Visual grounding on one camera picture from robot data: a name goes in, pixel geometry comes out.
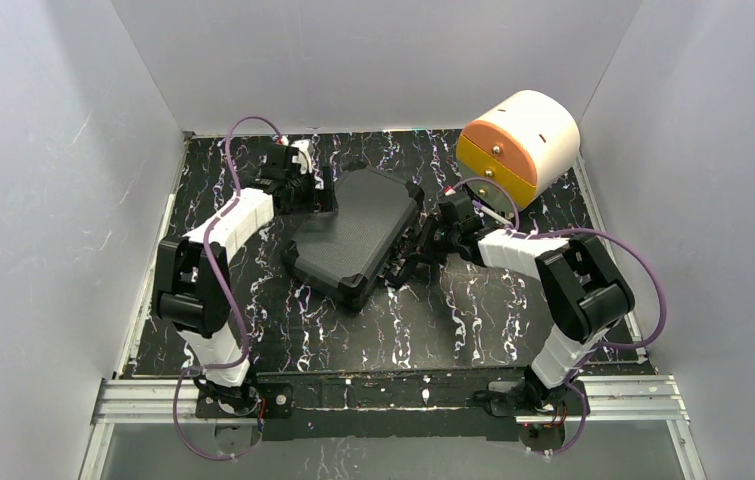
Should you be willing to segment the black poker set case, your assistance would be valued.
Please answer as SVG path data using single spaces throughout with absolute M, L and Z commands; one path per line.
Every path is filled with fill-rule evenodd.
M 337 210 L 302 223 L 280 258 L 291 277 L 359 311 L 403 234 L 418 221 L 424 190 L 373 167 L 342 173 L 334 187 Z

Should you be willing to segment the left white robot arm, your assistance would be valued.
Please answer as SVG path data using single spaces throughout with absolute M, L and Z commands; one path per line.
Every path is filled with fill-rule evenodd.
M 319 166 L 311 141 L 280 140 L 206 221 L 159 242 L 151 315 L 174 326 L 207 382 L 235 389 L 248 375 L 249 335 L 231 286 L 235 254 L 277 217 L 335 209 L 332 171 Z

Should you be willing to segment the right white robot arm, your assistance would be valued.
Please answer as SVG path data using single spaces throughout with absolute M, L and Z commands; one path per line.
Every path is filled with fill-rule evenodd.
M 627 282 L 596 234 L 531 236 L 513 227 L 484 221 L 471 198 L 442 197 L 405 247 L 396 275 L 404 282 L 420 264 L 441 264 L 450 255 L 479 267 L 505 269 L 540 282 L 552 317 L 545 343 L 524 368 L 518 382 L 490 384 L 471 400 L 492 416 L 553 409 L 560 420 L 568 401 L 585 395 L 576 384 L 582 364 L 624 316 L 635 299 Z

